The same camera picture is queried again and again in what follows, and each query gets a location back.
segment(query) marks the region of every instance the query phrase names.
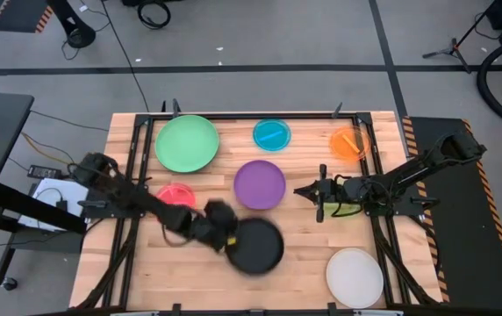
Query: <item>wooden tabletop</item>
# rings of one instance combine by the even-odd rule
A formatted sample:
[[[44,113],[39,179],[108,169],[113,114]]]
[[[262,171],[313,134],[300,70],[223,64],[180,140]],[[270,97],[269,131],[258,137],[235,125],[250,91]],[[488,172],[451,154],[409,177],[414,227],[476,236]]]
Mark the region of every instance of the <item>wooden tabletop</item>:
[[[134,113],[116,113],[104,153],[117,160],[125,171],[133,132]],[[392,111],[373,111],[372,118],[384,172],[405,162],[405,151]],[[319,164],[328,167],[328,176],[360,176],[358,162],[336,159],[328,147],[331,133],[348,124],[341,119],[289,119],[290,145],[281,153],[261,151],[253,141],[254,119],[212,121],[219,132],[217,156],[194,174],[176,174],[166,170],[152,154],[147,169],[147,184],[156,192],[168,183],[185,183],[195,192],[197,208],[209,198],[223,198],[240,218],[260,215],[271,219],[281,229],[284,255],[280,264],[266,276],[243,276],[232,268],[224,255],[214,253],[197,242],[183,248],[168,247],[161,236],[156,218],[148,214],[141,222],[128,297],[128,310],[170,310],[181,303],[184,310],[241,309],[325,309],[334,302],[326,284],[326,265],[343,248],[360,248],[376,258],[376,246],[369,218],[358,214],[344,219],[315,221],[315,206],[293,190],[311,184],[319,177]],[[154,126],[152,141],[165,121]],[[140,134],[139,151],[144,141]],[[140,168],[137,154],[134,175]],[[233,194],[233,177],[239,167],[255,159],[275,163],[286,176],[286,193],[275,209],[251,211],[238,203]],[[374,173],[369,159],[370,172]],[[395,218],[398,240],[405,266],[434,299],[441,293],[424,231],[406,218]],[[107,269],[115,228],[114,219],[106,219],[85,237],[70,305],[83,301]],[[175,241],[176,236],[169,234]],[[395,270],[390,269],[396,301],[399,299]],[[115,278],[112,302],[118,303],[122,270]],[[374,307],[384,307],[384,298]]]

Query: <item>plate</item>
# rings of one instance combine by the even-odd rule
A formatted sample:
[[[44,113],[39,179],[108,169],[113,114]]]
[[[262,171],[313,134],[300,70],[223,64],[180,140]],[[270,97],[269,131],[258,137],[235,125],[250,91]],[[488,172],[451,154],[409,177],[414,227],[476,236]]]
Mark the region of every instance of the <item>plate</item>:
[[[274,163],[264,160],[243,165],[233,179],[235,196],[253,210],[268,210],[280,203],[286,192],[286,179]]]
[[[326,280],[331,294],[350,308],[374,305],[384,288],[384,277],[376,260],[357,248],[342,249],[331,257]]]
[[[253,129],[253,140],[267,151],[278,151],[290,143],[291,131],[281,119],[263,119]]]
[[[182,183],[172,183],[161,187],[155,194],[167,204],[187,205],[195,207],[196,198],[189,186]]]
[[[278,228],[266,219],[240,220],[234,237],[235,243],[226,246],[227,259],[245,274],[265,274],[275,268],[283,258],[283,236]]]
[[[369,153],[370,137],[358,127],[341,127],[331,135],[329,147],[340,159],[357,162]]]
[[[219,148],[214,124],[198,115],[171,119],[157,134],[155,154],[175,172],[197,171],[212,161]]]

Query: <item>black mat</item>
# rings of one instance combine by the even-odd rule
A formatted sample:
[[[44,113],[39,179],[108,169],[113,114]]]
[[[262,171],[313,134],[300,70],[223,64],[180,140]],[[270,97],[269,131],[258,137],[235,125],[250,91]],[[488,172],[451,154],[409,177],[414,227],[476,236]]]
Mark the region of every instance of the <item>black mat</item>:
[[[51,14],[46,0],[6,0],[0,7],[0,31],[42,32]]]
[[[445,133],[470,129],[449,118],[404,118],[403,123],[411,154],[429,149]],[[422,186],[441,200],[427,222],[441,250],[443,297],[452,306],[502,309],[502,225],[483,165],[444,169]]]

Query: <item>caster wheel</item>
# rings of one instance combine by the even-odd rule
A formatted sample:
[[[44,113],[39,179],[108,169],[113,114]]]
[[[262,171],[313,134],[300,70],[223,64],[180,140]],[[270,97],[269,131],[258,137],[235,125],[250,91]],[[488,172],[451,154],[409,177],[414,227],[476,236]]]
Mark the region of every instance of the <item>caster wheel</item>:
[[[4,278],[4,281],[2,282],[2,287],[6,289],[7,291],[15,290],[17,288],[17,280],[15,280],[12,277],[6,277]]]

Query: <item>orange plate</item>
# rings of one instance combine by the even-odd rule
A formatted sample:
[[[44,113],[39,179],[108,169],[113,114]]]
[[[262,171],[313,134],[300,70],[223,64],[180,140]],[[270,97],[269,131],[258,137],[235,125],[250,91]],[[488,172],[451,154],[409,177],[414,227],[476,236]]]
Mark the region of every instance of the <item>orange plate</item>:
[[[359,146],[356,138],[362,138]],[[333,132],[329,140],[329,147],[333,154],[348,162],[357,162],[370,151],[368,134],[355,127],[341,127]]]

